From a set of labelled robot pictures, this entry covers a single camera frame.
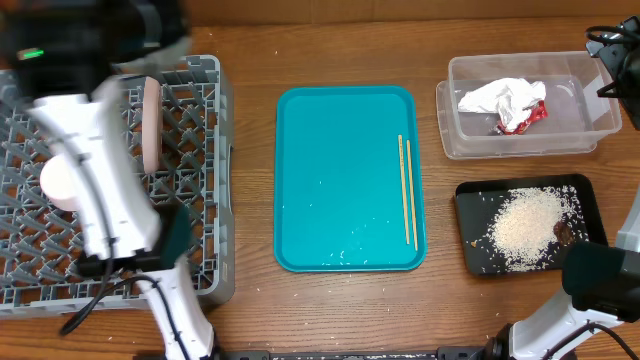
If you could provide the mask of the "red snack wrapper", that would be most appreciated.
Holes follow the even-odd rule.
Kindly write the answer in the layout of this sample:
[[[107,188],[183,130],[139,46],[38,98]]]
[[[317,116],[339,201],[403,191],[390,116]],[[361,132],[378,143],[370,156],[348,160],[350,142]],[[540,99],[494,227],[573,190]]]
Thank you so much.
[[[529,117],[521,122],[513,131],[508,130],[502,120],[498,121],[496,130],[504,135],[522,135],[530,125],[548,117],[548,112],[543,100],[529,107],[529,110],[531,111]]]

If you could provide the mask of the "large pink plate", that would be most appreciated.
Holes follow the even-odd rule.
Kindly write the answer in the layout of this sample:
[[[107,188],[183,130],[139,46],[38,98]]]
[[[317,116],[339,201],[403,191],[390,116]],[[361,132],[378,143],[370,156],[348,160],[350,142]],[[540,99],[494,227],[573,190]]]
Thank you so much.
[[[160,168],[162,153],[162,87],[152,77],[145,79],[142,107],[142,161],[146,174],[156,172]]]

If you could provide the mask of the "white napkin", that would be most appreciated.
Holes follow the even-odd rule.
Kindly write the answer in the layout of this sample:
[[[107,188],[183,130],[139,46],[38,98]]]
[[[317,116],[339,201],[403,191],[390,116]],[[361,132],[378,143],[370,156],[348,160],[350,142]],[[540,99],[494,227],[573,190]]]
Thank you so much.
[[[463,113],[497,114],[506,128],[513,131],[529,117],[529,107],[541,100],[545,103],[546,94],[542,81],[501,78],[467,92],[459,100],[457,109]]]

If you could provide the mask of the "small pink bowl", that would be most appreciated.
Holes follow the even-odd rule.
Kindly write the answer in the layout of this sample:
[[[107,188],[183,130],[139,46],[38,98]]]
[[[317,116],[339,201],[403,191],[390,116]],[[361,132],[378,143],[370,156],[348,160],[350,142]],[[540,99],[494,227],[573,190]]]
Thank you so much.
[[[44,164],[40,187],[57,208],[67,212],[79,209],[69,166],[62,155],[56,155]]]

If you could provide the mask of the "brown food scrap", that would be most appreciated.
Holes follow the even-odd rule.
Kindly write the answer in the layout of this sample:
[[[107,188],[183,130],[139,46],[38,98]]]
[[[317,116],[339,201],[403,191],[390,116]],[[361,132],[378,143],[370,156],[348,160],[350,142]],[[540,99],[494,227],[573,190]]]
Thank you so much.
[[[561,246],[567,246],[575,242],[571,227],[563,222],[558,222],[555,224],[553,233],[557,239],[557,242]]]

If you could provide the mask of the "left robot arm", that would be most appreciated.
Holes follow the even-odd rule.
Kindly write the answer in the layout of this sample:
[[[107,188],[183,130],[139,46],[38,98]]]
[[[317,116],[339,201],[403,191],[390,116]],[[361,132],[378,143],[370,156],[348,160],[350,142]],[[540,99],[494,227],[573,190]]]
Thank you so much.
[[[129,272],[162,333],[169,359],[210,359],[216,343],[188,266],[188,213],[155,206],[122,136],[118,67],[149,76],[176,64],[191,45],[184,6],[165,1],[5,1],[1,53],[17,78],[26,113],[67,163],[82,232],[81,272]]]

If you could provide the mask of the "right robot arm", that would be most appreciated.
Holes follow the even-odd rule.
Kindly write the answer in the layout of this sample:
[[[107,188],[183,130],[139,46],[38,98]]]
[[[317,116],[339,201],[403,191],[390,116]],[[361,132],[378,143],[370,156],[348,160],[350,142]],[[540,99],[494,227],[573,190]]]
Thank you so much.
[[[599,97],[617,98],[639,130],[639,40],[590,36],[587,51],[599,58],[612,82]],[[615,247],[574,245],[565,259],[562,290],[533,315],[507,324],[470,359],[577,359],[574,350],[605,333],[639,359],[612,329],[639,321],[639,187]]]

